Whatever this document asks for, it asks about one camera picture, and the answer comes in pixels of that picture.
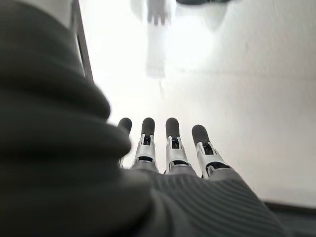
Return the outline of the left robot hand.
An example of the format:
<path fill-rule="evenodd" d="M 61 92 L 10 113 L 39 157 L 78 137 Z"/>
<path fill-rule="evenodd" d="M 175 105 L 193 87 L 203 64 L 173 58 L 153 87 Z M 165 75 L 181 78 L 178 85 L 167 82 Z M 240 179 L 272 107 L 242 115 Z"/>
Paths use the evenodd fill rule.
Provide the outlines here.
<path fill-rule="evenodd" d="M 285 237 L 233 170 L 122 169 L 131 148 L 84 73 L 70 0 L 0 3 L 3 237 Z"/>

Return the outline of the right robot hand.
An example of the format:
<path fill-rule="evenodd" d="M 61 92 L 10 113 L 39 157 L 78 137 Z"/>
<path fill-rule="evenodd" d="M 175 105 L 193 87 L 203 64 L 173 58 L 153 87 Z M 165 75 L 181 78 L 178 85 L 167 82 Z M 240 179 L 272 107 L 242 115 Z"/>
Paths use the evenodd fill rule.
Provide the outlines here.
<path fill-rule="evenodd" d="M 165 25 L 171 20 L 172 1 L 171 0 L 147 0 L 147 21 L 158 25 Z"/>

